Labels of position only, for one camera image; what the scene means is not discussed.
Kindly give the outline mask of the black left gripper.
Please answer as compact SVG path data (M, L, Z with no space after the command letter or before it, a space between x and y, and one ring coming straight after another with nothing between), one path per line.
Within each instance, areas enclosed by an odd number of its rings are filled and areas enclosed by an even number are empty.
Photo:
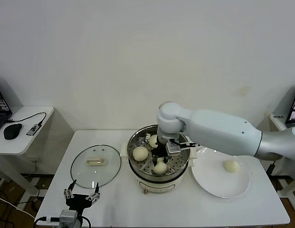
M64 197L66 198L66 205L70 209L86 209L92 206L92 202L96 202L100 198L99 182L97 183L94 193L91 195L73 194L73 188L76 184L74 180L67 189L64 189Z

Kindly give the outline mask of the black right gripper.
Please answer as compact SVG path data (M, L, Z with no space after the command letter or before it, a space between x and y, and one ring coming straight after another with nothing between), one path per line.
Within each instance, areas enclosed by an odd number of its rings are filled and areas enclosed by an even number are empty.
M161 144L158 139L157 135L151 136L151 153L152 153L152 163L153 166L157 165L157 160L159 157L162 157L164 164L167 164L168 157L167 157L167 151L166 146L164 144Z

